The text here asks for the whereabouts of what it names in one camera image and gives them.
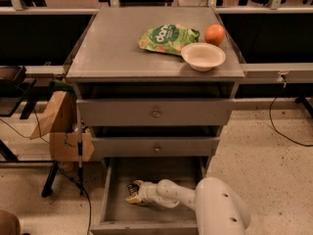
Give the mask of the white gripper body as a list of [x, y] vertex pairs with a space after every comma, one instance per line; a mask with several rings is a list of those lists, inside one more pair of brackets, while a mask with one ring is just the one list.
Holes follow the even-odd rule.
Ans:
[[157, 196], [157, 186], [152, 182], [143, 182], [138, 194], [142, 202], [152, 203]]

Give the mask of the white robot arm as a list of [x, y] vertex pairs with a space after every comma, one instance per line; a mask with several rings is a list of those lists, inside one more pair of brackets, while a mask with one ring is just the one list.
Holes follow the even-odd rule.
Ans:
[[250, 225], [245, 201], [216, 177], [202, 179], [195, 190], [169, 179], [158, 183], [135, 180], [127, 188], [129, 204], [157, 203], [169, 209], [182, 204], [191, 209], [196, 214], [199, 235], [246, 235]]

